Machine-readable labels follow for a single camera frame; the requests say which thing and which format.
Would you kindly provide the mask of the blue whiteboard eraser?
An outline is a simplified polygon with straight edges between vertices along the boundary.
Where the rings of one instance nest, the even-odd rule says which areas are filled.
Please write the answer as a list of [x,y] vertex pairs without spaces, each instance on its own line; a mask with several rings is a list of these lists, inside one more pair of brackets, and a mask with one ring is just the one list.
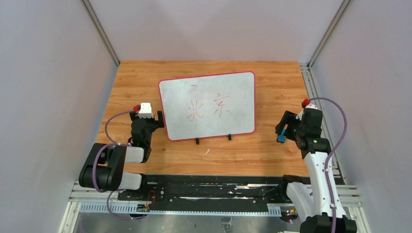
[[275,133],[277,134],[276,141],[278,143],[285,143],[285,141],[286,141],[286,137],[285,137],[286,128],[281,128],[280,126],[277,126],[276,129],[275,129]]

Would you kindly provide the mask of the pink-framed whiteboard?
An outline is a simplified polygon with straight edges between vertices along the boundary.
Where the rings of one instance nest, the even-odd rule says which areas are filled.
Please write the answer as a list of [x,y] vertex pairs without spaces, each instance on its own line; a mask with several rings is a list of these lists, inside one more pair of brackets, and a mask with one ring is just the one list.
[[158,88],[171,141],[255,131],[256,76],[251,71],[162,80]]

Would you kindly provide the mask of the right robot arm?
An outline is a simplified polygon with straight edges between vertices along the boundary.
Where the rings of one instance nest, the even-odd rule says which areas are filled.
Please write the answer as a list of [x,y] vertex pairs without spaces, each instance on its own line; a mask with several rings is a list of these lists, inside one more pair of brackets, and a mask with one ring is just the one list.
[[301,233],[355,233],[356,222],[347,217],[332,174],[332,149],[322,134],[323,113],[309,104],[294,114],[286,111],[275,128],[277,141],[296,143],[309,171],[311,190],[301,177],[285,175],[281,195],[292,201],[301,220]]

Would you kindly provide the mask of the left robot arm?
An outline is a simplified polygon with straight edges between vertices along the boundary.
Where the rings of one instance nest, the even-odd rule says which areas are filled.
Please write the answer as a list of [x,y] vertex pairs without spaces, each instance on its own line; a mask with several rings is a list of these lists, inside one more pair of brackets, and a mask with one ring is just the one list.
[[158,111],[155,118],[153,114],[140,109],[117,115],[125,114],[128,114],[132,121],[128,142],[119,143],[109,138],[108,144],[95,143],[79,174],[81,187],[94,188],[101,193],[144,188],[145,175],[126,172],[124,166],[148,161],[152,151],[153,132],[165,126],[163,113]]

